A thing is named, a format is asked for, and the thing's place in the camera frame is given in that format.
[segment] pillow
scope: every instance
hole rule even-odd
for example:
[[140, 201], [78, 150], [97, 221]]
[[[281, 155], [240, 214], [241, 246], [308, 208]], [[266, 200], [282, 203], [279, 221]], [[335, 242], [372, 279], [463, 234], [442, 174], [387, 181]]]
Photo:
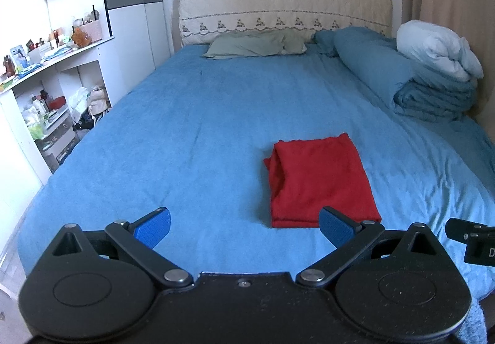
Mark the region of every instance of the pillow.
[[318, 31], [314, 35], [314, 40], [319, 48], [320, 54], [325, 54], [330, 58], [338, 56], [334, 45], [335, 32], [333, 30]]
[[306, 52], [304, 38], [294, 30], [233, 31], [219, 35], [203, 55], [212, 59], [293, 55]]
[[407, 22], [397, 31], [397, 50], [459, 81], [483, 77], [481, 63], [466, 38], [446, 27], [419, 20]]

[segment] headboard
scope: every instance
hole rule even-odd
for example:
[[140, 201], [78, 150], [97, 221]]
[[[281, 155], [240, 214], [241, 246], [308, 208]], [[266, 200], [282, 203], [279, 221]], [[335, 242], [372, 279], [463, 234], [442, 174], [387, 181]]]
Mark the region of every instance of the headboard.
[[232, 30], [368, 27], [390, 36], [392, 0], [179, 0], [182, 44], [211, 42]]

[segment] shelf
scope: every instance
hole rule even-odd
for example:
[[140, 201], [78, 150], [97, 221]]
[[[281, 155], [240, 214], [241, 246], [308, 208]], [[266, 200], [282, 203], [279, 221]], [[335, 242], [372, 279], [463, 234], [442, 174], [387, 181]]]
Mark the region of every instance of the shelf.
[[68, 53], [66, 53], [64, 55], [57, 56], [57, 57], [55, 57], [49, 61], [46, 61], [43, 63], [43, 67], [36, 69], [33, 73], [29, 73], [28, 75], [24, 76], [22, 79], [19, 79], [18, 81], [16, 81], [14, 84], [10, 85], [9, 87], [6, 87], [3, 91], [0, 91], [0, 94], [3, 94], [6, 91], [12, 90], [14, 87], [18, 86], [23, 81], [28, 80], [29, 78], [33, 77], [34, 75], [37, 75], [39, 72], [45, 70], [46, 68], [49, 68], [50, 66], [56, 65], [57, 63], [60, 63], [60, 62], [64, 61], [65, 59], [68, 59], [68, 58], [71, 58], [75, 55], [78, 55], [81, 52], [87, 51], [88, 49], [95, 48], [98, 45], [104, 44], [105, 42], [112, 40], [113, 38], [114, 37], [104, 38], [100, 41], [96, 41], [96, 42], [91, 43], [87, 47], [79, 48], [75, 51], [69, 51]]
[[45, 127], [46, 133], [40, 140], [46, 139], [54, 132], [55, 129], [57, 129], [57, 127], [63, 124], [63, 122], [67, 118], [64, 115], [67, 113], [68, 110], [69, 110], [69, 106], [67, 104], [65, 104], [62, 108], [57, 110], [58, 112], [57, 116], [54, 118], [53, 121], [51, 121], [49, 124], [46, 125]]

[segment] folded red cloth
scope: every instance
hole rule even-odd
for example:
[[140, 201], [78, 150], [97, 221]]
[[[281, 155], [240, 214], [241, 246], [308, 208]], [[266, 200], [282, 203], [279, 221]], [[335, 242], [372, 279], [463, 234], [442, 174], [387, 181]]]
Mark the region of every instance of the folded red cloth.
[[272, 191], [272, 227], [318, 227], [324, 206], [361, 222], [382, 221], [359, 153], [347, 133], [279, 141], [264, 160]]

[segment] floor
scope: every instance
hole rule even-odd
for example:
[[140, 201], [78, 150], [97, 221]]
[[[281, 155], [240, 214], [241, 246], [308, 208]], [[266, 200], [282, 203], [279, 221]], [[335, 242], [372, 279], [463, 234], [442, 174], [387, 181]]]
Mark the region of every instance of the floor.
[[0, 344], [24, 344], [31, 338], [17, 305], [24, 280], [14, 240], [0, 259]]

